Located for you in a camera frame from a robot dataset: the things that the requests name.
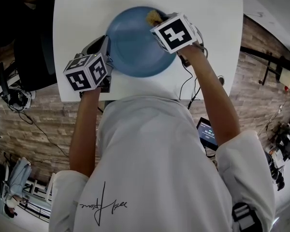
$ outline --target black railing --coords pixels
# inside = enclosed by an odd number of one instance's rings
[[[31,215],[41,219],[42,221],[49,222],[50,211],[38,207],[32,203],[26,203],[25,205],[20,203],[19,207],[21,207],[23,210],[27,211]]]

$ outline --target black strap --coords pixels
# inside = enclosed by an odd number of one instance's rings
[[[239,223],[241,232],[262,232],[262,225],[254,210],[246,203],[236,203],[232,209],[235,222]]]
[[[6,98],[9,101],[10,100],[9,86],[6,80],[6,76],[4,73],[4,66],[2,62],[0,63],[0,86],[2,88],[3,94],[6,96]]]

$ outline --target hand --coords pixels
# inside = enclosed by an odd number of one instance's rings
[[[177,52],[180,55],[184,55],[187,59],[189,59],[191,56],[196,55],[199,52],[202,52],[200,48],[200,44],[198,41],[194,42],[192,45],[187,45],[183,47],[182,49],[178,50]]]
[[[100,95],[100,93],[101,93],[101,87],[97,87],[96,89],[84,91],[83,96],[85,96],[85,95],[86,96],[97,96],[97,95]]]

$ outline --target blue plate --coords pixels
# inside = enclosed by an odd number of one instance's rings
[[[149,77],[164,71],[176,54],[159,46],[146,22],[150,7],[135,7],[120,13],[107,30],[111,39],[110,56],[118,71],[134,77]]]

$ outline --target signature logo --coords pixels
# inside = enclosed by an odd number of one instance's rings
[[[94,218],[97,222],[97,225],[100,226],[100,221],[101,221],[101,216],[102,216],[102,210],[104,210],[107,207],[112,207],[111,209],[111,214],[114,214],[114,211],[119,208],[119,207],[125,207],[127,208],[127,202],[121,202],[120,204],[117,203],[117,199],[114,200],[114,202],[112,202],[111,204],[108,204],[106,206],[103,206],[103,198],[104,198],[104,190],[105,190],[105,182],[104,182],[104,186],[103,186],[103,192],[102,192],[102,197],[101,197],[101,203],[99,203],[99,199],[97,198],[97,201],[95,204],[80,204],[80,206],[83,208],[90,208],[92,210],[96,210],[95,214],[94,214]]]

